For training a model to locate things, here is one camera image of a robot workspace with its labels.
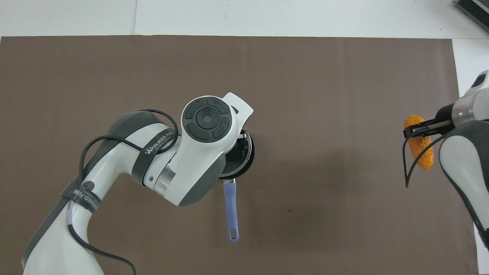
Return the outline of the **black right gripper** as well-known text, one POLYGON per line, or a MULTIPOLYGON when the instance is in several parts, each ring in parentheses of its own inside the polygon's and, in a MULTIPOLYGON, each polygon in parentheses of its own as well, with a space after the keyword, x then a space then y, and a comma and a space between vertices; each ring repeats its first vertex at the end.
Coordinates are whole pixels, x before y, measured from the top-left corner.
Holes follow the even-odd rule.
POLYGON ((433 120, 405 120, 403 135, 407 139, 413 139, 417 137, 426 137, 433 135, 444 135, 452 131, 455 125, 452 120, 452 110, 454 103, 446 105, 437 111, 435 118, 433 120), (444 126, 440 126, 435 129, 430 129, 429 127, 433 124, 445 123, 444 126))

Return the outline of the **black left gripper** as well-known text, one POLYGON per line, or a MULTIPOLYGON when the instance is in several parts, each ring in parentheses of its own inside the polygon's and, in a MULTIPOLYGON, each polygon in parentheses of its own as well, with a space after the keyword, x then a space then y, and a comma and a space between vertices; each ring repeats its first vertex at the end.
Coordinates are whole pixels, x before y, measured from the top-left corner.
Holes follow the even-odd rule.
POLYGON ((246 160, 249 150, 248 135, 241 134, 238 136, 234 148, 231 150, 231 161, 242 163, 246 160))

